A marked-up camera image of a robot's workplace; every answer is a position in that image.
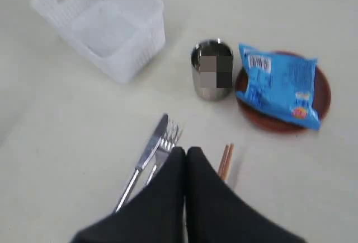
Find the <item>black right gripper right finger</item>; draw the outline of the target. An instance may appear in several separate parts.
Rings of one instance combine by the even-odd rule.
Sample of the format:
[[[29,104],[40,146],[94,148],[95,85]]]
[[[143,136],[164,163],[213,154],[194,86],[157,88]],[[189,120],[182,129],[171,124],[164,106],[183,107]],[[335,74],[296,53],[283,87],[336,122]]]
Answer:
[[[185,187],[189,242],[305,242],[243,201],[200,147],[187,151]]]

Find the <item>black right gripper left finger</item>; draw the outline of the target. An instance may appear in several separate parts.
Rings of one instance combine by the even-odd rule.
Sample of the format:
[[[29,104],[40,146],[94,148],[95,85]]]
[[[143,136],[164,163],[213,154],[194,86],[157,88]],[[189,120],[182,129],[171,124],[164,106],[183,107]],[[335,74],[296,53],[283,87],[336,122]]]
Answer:
[[[175,147],[128,204],[79,230],[72,242],[183,242],[185,172],[185,152]]]

